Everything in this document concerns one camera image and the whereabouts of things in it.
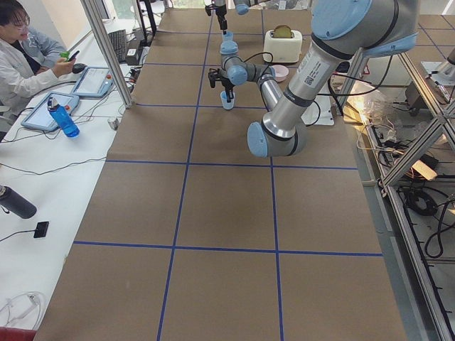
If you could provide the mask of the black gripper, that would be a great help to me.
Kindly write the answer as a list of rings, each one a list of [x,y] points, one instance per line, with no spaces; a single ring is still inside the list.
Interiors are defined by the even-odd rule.
[[[232,100],[232,89],[234,88],[234,84],[231,83],[231,81],[227,78],[224,77],[221,73],[221,70],[219,68],[214,69],[210,68],[208,71],[208,79],[209,79],[209,84],[212,89],[216,87],[216,82],[220,82],[221,85],[225,88],[225,96],[227,101]]]
[[[219,16],[220,30],[223,35],[227,33],[228,23],[225,18],[227,14],[226,0],[205,0],[205,12],[211,16],[213,13]]]

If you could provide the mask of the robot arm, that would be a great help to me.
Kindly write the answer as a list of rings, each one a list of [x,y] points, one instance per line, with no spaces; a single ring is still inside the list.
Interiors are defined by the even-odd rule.
[[[234,86],[256,83],[268,112],[250,124],[249,150],[261,158],[292,156],[306,144],[302,116],[336,68],[358,51],[377,58],[412,49],[419,12],[419,1],[319,1],[312,11],[309,50],[285,90],[269,65],[242,60],[231,38],[221,43],[220,68],[210,70],[208,79],[212,87],[222,83],[229,102]]]
[[[250,7],[256,6],[258,4],[264,3],[264,1],[250,1],[250,0],[234,0],[235,10],[239,15],[246,14]],[[228,5],[226,0],[212,0],[204,1],[205,7],[204,10],[208,16],[215,14],[220,30],[223,35],[228,31],[228,22],[226,15],[228,12]]]

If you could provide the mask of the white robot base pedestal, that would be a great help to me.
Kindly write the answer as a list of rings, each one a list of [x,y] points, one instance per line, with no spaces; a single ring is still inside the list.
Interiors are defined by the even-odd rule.
[[[318,95],[314,103],[302,114],[301,119],[306,125],[333,126],[330,98]]]

